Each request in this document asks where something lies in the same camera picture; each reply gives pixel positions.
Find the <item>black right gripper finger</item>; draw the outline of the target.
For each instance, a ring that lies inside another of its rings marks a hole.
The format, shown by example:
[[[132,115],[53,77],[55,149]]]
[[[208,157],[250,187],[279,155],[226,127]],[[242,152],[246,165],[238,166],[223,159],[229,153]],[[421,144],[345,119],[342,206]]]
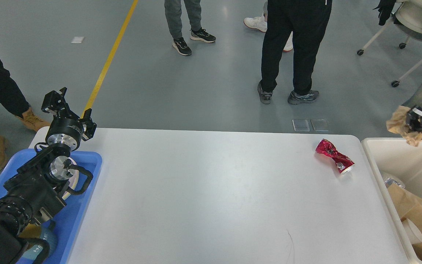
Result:
[[[411,132],[422,133],[422,107],[415,106],[407,112],[406,124]]]

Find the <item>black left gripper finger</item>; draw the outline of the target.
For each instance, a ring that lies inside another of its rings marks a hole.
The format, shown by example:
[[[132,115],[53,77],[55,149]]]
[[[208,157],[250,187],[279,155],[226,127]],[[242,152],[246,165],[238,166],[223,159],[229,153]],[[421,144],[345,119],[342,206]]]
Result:
[[[72,119],[73,114],[65,100],[67,87],[63,87],[58,92],[47,93],[42,101],[41,110],[44,113],[53,115],[53,121],[62,119]]]
[[[90,140],[96,131],[97,124],[92,120],[92,109],[88,108],[85,110],[83,117],[80,119],[80,123],[83,125],[84,132],[82,134],[82,140],[84,142]]]

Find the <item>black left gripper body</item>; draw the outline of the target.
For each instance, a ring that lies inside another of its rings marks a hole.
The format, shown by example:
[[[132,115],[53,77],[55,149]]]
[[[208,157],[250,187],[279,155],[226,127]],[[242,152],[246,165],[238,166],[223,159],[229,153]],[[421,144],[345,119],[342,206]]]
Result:
[[[83,132],[80,119],[52,120],[45,142],[49,145],[62,143],[69,146],[71,151],[75,151],[80,147]]]

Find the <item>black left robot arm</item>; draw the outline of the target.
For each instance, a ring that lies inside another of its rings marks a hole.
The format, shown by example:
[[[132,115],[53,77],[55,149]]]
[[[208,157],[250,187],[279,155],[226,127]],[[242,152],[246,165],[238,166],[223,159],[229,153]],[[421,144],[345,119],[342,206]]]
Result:
[[[40,142],[40,148],[34,147],[34,157],[4,184],[7,194],[0,198],[0,264],[15,264],[30,244],[42,247],[34,263],[44,262],[49,243],[40,238],[23,238],[22,231],[29,224],[41,225],[53,219],[67,205],[63,194],[83,194],[94,178],[69,159],[81,140],[94,136],[97,125],[91,117],[92,109],[79,117],[70,110],[66,92],[64,87],[45,95],[41,109],[53,115],[45,142]]]

